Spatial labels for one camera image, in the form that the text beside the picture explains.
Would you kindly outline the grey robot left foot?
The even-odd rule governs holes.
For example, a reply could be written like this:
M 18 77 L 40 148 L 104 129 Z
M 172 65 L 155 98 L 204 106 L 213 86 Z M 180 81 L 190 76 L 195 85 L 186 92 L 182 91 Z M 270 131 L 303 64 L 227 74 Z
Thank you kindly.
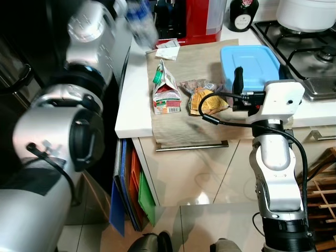
M 144 234 L 132 243 L 127 252 L 173 252 L 170 234 L 167 232 Z

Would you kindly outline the clear plastic water bottle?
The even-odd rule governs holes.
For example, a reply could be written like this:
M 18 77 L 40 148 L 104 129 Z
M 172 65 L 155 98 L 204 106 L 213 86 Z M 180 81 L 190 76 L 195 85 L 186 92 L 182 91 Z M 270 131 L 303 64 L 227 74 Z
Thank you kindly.
M 124 17 L 137 45 L 147 50 L 154 50 L 158 43 L 159 33 L 154 25 L 149 0 L 125 0 L 125 2 L 127 10 Z

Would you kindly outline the grey robot foot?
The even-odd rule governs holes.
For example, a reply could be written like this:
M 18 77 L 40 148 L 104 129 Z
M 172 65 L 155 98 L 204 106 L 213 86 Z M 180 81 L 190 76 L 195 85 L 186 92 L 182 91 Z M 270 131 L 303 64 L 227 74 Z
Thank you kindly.
M 242 250 L 232 240 L 219 238 L 209 246 L 209 252 L 242 252 Z
M 167 232 L 144 234 L 132 243 L 127 252 L 173 252 L 170 234 Z

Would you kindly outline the steel gas stove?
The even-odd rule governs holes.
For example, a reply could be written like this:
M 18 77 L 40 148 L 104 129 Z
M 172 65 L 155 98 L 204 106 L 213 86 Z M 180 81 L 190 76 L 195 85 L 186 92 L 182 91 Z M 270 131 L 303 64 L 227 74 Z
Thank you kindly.
M 276 20 L 254 22 L 252 29 L 271 48 L 287 74 L 301 82 L 305 99 L 335 98 L 336 31 L 300 32 L 281 26 Z

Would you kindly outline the beige counter mat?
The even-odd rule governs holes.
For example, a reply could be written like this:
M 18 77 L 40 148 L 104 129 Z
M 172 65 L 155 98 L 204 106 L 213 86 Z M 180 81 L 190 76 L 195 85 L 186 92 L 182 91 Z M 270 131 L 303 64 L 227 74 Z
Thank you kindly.
M 225 46 L 237 46 L 238 40 L 182 46 L 176 60 L 165 60 L 165 66 L 177 82 L 208 79 L 223 82 L 220 50 Z M 181 90 L 182 107 L 179 112 L 155 114 L 150 111 L 154 141 L 167 145 L 197 145 L 220 141 L 252 139 L 252 129 L 213 125 L 199 116 L 189 115 L 189 96 Z

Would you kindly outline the dark patterned snack bag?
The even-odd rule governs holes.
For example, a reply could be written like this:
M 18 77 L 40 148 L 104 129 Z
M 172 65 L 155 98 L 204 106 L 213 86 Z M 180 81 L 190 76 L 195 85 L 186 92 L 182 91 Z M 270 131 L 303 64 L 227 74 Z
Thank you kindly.
M 182 81 L 177 86 L 188 96 L 191 96 L 198 88 L 205 88 L 210 91 L 216 91 L 216 89 L 220 87 L 220 83 L 208 79 L 194 79 L 189 81 Z

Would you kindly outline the yellow snack bag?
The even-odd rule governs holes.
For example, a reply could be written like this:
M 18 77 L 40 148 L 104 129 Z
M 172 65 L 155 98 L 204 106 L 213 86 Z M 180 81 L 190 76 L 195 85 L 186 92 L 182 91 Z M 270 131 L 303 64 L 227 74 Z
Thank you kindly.
M 197 87 L 194 90 L 194 93 L 191 94 L 190 100 L 189 100 L 189 114 L 191 116 L 197 116 L 200 115 L 198 108 L 200 105 L 200 101 L 208 95 L 213 93 L 210 89 L 204 88 L 204 87 Z M 206 99 L 204 101 L 204 104 L 202 106 L 202 111 L 205 114 L 214 115 L 216 113 L 219 113 L 220 111 L 226 110 L 229 108 L 229 104 L 226 102 L 226 99 L 221 98 L 219 96 L 211 96 L 210 98 Z

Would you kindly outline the orange board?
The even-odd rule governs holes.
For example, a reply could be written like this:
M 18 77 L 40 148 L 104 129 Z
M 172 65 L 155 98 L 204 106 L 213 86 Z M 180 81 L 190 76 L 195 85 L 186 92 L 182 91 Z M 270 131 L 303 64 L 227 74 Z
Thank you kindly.
M 141 164 L 134 148 L 131 148 L 125 161 L 125 184 L 127 185 L 127 194 L 132 209 L 132 218 L 136 231 L 141 231 L 144 227 L 145 213 L 139 204 L 139 187 Z

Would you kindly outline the red and black coffee machine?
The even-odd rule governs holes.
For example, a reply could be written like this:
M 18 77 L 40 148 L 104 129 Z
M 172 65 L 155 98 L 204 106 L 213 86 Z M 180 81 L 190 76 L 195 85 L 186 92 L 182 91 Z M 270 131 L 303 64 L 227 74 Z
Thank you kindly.
M 158 44 L 181 46 L 219 40 L 227 0 L 150 0 Z

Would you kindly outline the cream kitchen cabinet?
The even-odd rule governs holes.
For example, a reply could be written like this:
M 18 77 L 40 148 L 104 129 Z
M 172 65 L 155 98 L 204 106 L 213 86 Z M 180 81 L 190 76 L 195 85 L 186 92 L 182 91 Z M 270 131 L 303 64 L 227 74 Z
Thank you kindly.
M 150 85 L 145 50 L 132 39 L 120 91 L 114 130 L 131 138 L 148 174 L 151 192 L 160 206 L 243 203 L 256 201 L 254 172 L 250 168 L 251 140 L 229 141 L 228 148 L 156 152 L 150 111 Z M 336 103 L 303 101 L 294 119 L 295 136 L 313 163 L 334 141 L 317 141 L 311 134 L 334 135 Z

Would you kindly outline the green board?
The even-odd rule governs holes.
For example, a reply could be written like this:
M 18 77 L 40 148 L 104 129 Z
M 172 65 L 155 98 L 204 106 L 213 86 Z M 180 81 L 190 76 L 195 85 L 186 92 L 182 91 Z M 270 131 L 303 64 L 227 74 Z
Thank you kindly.
M 139 204 L 147 215 L 151 225 L 156 225 L 156 205 L 154 204 L 151 190 L 149 190 L 149 186 L 145 182 L 141 182 L 141 186 L 139 188 Z

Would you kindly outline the white cooking pot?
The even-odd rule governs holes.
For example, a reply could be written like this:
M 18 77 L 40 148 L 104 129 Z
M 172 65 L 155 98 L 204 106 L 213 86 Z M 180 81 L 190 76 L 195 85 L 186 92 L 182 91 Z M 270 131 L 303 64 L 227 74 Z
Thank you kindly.
M 278 23 L 298 32 L 322 32 L 336 21 L 336 0 L 279 0 Z

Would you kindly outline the wooden slatted rack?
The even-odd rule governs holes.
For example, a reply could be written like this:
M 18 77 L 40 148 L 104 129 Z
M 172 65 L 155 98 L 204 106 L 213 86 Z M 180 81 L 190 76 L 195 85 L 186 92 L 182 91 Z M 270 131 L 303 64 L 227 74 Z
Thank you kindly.
M 309 223 L 317 252 L 336 252 L 336 151 L 329 148 L 310 167 Z

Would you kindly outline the blue plastic food container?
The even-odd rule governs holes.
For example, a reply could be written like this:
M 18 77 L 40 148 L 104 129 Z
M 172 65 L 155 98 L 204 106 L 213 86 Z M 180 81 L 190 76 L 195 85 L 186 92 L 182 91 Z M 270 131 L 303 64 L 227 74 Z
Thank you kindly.
M 280 63 L 271 49 L 264 45 L 225 46 L 220 49 L 224 84 L 233 91 L 235 69 L 243 68 L 243 92 L 262 91 L 267 81 L 279 80 Z

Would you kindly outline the grey robot right foot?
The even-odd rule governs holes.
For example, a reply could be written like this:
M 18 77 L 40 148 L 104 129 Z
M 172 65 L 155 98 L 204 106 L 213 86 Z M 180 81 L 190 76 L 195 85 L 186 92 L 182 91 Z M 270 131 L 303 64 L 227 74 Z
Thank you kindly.
M 209 252 L 242 252 L 242 250 L 232 240 L 219 238 L 209 246 Z

